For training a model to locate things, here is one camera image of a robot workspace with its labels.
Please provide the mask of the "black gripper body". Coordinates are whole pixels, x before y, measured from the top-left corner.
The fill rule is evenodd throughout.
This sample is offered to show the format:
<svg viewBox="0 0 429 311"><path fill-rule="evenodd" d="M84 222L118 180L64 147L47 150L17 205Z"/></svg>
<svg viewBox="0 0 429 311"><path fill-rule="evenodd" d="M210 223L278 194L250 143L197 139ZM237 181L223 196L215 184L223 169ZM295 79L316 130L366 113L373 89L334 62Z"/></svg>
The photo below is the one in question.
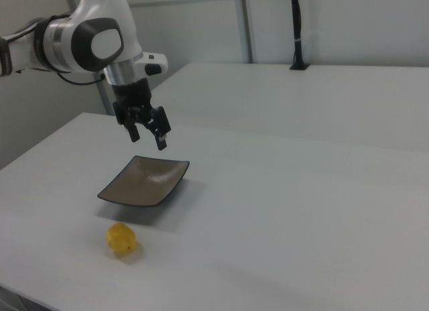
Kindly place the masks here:
<svg viewBox="0 0 429 311"><path fill-rule="evenodd" d="M142 78L137 82L112 86L116 101L113 110L117 122L124 127L134 124L138 118L144 122L151 120L151 90L148 79Z"/></svg>

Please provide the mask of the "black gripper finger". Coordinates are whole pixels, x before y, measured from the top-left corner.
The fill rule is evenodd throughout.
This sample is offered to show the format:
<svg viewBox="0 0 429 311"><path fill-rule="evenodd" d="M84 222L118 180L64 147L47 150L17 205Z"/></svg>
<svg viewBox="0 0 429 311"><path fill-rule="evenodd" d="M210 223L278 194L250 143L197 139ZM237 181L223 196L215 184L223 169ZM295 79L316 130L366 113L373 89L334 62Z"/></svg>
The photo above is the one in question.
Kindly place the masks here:
<svg viewBox="0 0 429 311"><path fill-rule="evenodd" d="M125 116L125 128L127 129L129 136L131 138L131 141L135 143L140 139L138 129L135 125L135 117L133 116L133 113L128 111Z"/></svg>
<svg viewBox="0 0 429 311"><path fill-rule="evenodd" d="M158 149L165 149L167 147L166 136L171 131L171 127L163 107L152 108L147 112L146 128L155 137Z"/></svg>

